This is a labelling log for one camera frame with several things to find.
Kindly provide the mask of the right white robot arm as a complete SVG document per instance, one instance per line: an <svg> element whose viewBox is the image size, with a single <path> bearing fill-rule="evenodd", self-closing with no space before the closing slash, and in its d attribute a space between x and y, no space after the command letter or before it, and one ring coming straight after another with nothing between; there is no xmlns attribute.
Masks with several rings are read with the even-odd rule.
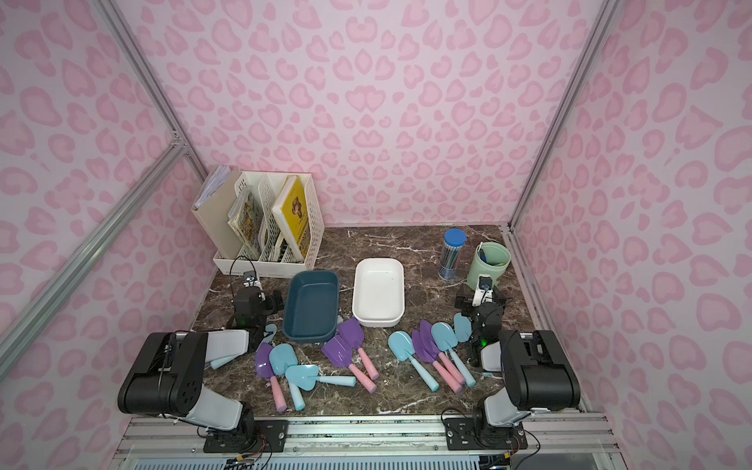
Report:
<svg viewBox="0 0 752 470"><path fill-rule="evenodd" d="M448 448L508 456L526 450L525 419L579 405L581 387L573 367L553 331L503 327L506 299L499 290L464 288L454 304L459 309L454 331L469 364L498 373L503 387L480 399L470 416L443 420Z"/></svg>

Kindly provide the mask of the teal heart shovel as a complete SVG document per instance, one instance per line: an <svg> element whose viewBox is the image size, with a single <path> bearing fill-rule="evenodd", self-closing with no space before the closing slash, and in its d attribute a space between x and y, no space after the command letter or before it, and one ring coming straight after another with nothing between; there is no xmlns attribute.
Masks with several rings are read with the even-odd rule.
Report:
<svg viewBox="0 0 752 470"><path fill-rule="evenodd" d="M311 391L318 383L343 387L356 386L354 376L325 376L321 375L316 365L293 365L285 372L287 380L305 391Z"/></svg>

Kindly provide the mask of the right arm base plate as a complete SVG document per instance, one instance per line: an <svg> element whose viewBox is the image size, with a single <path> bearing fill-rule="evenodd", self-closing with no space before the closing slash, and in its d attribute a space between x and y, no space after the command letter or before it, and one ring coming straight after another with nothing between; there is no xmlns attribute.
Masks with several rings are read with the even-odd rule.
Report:
<svg viewBox="0 0 752 470"><path fill-rule="evenodd" d="M521 426L495 427L469 417L444 417L442 423L449 450L519 452L528 448Z"/></svg>

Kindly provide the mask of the dark teal storage box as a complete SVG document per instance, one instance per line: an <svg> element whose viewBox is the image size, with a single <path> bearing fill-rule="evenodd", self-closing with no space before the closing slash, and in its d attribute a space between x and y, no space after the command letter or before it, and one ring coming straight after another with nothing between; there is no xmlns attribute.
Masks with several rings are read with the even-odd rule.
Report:
<svg viewBox="0 0 752 470"><path fill-rule="evenodd" d="M337 332L339 276L330 270L304 271L292 278L283 333L298 344L326 343Z"/></svg>

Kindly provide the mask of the purple square shovel pink handle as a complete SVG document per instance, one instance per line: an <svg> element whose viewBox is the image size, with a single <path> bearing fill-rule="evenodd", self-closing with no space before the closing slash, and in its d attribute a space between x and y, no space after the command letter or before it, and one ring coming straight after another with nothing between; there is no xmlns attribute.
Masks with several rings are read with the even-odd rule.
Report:
<svg viewBox="0 0 752 470"><path fill-rule="evenodd" d="M380 377L380 373L374 366L368 354L366 354L364 348L362 348L364 332L360 322L354 317L345 320L338 325L338 333L352 349L356 350L368 376L372 380L377 380Z"/></svg>

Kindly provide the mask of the white storage box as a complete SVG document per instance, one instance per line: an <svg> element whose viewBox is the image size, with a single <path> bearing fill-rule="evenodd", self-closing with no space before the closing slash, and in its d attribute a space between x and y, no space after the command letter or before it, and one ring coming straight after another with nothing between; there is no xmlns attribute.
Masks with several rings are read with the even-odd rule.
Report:
<svg viewBox="0 0 752 470"><path fill-rule="evenodd" d="M352 314L364 327L396 326L405 313L405 270L394 258L367 258L356 267Z"/></svg>

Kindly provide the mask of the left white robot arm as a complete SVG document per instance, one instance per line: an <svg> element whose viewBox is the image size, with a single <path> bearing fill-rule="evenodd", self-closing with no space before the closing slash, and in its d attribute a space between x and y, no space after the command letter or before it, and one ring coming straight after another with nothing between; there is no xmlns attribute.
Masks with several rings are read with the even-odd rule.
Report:
<svg viewBox="0 0 752 470"><path fill-rule="evenodd" d="M270 383L277 411L287 410L270 361L272 345L264 340L268 317L284 309L281 292L267 294L251 282L235 295L233 307L227 329L150 334L119 390L119 410L204 428L206 454L247 457L282 452L286 420L258 420L248 403L229 399L204 384L207 366L219 368L254 353L256 373Z"/></svg>

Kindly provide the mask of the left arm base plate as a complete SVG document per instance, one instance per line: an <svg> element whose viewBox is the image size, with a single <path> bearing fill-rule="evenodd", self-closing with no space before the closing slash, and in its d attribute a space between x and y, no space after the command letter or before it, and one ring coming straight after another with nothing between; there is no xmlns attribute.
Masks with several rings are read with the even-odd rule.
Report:
<svg viewBox="0 0 752 470"><path fill-rule="evenodd" d="M233 431L210 431L203 446L204 454L256 454L284 451L289 421L262 419L247 430L243 426Z"/></svg>

